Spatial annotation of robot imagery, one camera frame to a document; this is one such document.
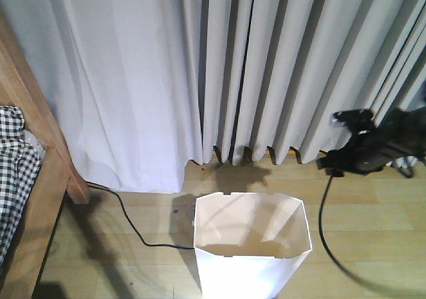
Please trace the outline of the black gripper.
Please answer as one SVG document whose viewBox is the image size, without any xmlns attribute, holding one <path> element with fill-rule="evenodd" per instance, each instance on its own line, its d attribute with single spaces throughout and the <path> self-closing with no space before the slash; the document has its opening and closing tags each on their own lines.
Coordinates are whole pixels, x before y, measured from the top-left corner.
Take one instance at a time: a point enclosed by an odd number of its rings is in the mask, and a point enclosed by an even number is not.
<svg viewBox="0 0 426 299">
<path fill-rule="evenodd" d="M 316 160 L 318 169 L 335 169 L 355 174 L 379 172 L 396 159 L 396 151 L 389 146 L 388 138 L 379 131 L 352 136 L 338 152 Z"/>
</svg>

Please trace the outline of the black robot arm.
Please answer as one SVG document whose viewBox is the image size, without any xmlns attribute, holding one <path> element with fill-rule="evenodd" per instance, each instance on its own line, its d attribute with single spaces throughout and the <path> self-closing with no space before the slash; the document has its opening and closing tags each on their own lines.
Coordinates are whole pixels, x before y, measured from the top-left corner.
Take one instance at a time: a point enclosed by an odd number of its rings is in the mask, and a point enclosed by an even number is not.
<svg viewBox="0 0 426 299">
<path fill-rule="evenodd" d="M 367 175 L 401 157 L 425 156 L 425 108 L 414 111 L 392 110 L 376 126 L 373 112 L 367 109 L 340 111 L 334 119 L 351 132 L 348 142 L 316 160 L 317 167 L 328 174 L 345 172 Z"/>
</svg>

